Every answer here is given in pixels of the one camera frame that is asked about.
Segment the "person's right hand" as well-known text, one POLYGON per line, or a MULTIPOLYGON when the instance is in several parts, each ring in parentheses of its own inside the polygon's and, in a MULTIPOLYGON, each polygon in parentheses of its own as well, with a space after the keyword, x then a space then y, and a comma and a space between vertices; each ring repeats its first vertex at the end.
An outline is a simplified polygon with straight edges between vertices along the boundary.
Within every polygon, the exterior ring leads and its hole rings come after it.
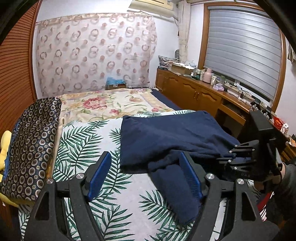
POLYGON ((282 162, 277 149, 275 149, 275 158, 275 163, 277 167, 276 173, 273 174, 272 172, 270 172, 263 182, 254 181, 254 188, 257 191, 263 193, 273 191, 278 185, 281 184, 283 178, 285 177, 285 164, 282 162))

